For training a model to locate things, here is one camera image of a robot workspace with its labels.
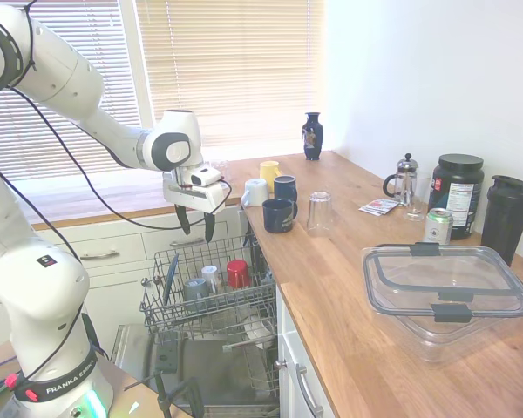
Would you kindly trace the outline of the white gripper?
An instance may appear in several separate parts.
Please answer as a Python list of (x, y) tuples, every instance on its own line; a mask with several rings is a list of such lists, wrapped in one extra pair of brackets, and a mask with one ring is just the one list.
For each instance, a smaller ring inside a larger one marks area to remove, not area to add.
[(224, 207), (226, 187), (217, 181), (209, 186), (181, 186), (175, 179), (176, 172), (164, 172), (163, 196), (166, 202), (174, 204), (180, 227), (185, 235), (191, 233), (187, 208), (204, 212), (205, 241), (210, 243), (214, 236), (215, 216)]

